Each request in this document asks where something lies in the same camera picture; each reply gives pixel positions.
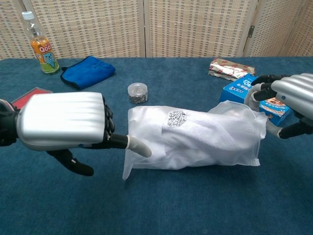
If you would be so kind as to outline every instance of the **juice bottle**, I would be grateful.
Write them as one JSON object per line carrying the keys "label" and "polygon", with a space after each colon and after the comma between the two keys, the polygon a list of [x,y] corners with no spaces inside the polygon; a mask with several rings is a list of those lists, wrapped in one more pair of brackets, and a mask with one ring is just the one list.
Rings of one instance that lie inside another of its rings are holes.
{"label": "juice bottle", "polygon": [[22,12],[25,20],[25,28],[30,45],[34,50],[35,56],[38,59],[41,69],[44,73],[55,73],[59,70],[59,63],[55,58],[50,42],[45,36],[43,27],[35,19],[31,11]]}

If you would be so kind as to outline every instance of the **table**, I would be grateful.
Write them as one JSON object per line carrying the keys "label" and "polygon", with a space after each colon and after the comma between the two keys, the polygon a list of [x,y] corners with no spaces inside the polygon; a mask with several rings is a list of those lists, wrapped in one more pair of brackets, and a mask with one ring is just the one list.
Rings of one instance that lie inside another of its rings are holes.
{"label": "table", "polygon": [[[257,75],[313,73],[312,57],[226,58]],[[81,59],[59,59],[62,67]],[[127,134],[127,86],[144,82],[144,105],[208,111],[229,81],[208,75],[212,58],[106,58],[116,74],[84,91],[101,92],[116,133]],[[33,87],[73,92],[35,59],[0,61],[0,98]],[[288,125],[297,119],[289,116]],[[75,149],[92,177],[74,174],[20,142],[0,148],[0,234],[305,235],[313,230],[313,136],[261,143],[260,167],[207,166],[179,171],[133,169],[122,180],[124,150]]]}

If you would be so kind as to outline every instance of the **blue towel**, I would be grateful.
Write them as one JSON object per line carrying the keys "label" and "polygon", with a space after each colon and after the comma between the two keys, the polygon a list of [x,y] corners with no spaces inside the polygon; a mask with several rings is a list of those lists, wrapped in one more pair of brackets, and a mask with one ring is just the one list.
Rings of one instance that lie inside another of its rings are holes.
{"label": "blue towel", "polygon": [[63,67],[61,80],[78,90],[90,87],[110,77],[115,68],[93,56],[88,56],[81,62],[68,68]]}

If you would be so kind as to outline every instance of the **silver robotic hand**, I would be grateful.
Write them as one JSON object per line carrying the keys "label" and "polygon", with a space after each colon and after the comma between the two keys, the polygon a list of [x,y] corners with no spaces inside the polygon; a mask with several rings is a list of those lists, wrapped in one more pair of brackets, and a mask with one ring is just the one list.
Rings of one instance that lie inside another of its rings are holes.
{"label": "silver robotic hand", "polygon": [[258,112],[260,101],[275,97],[299,118],[298,123],[284,128],[268,121],[268,132],[282,139],[313,133],[313,74],[263,75],[251,84],[245,98],[245,104],[251,109]]}
{"label": "silver robotic hand", "polygon": [[73,158],[69,149],[120,148],[151,156],[141,141],[113,134],[112,117],[100,93],[37,94],[21,110],[0,100],[0,146],[19,138],[27,148],[46,151],[70,171],[86,176],[93,175],[93,169]]}

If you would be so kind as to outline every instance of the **wrapped package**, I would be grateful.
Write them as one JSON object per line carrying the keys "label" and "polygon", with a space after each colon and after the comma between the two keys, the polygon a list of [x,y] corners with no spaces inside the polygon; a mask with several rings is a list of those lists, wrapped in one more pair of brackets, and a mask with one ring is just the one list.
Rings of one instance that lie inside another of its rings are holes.
{"label": "wrapped package", "polygon": [[209,75],[222,77],[231,81],[236,81],[248,73],[254,75],[254,67],[241,65],[221,58],[214,59],[209,68]]}
{"label": "wrapped package", "polygon": [[208,113],[169,106],[138,106],[129,110],[129,135],[152,151],[144,158],[126,150],[123,179],[132,168],[182,169],[204,165],[259,166],[260,140],[267,116],[232,101]]}

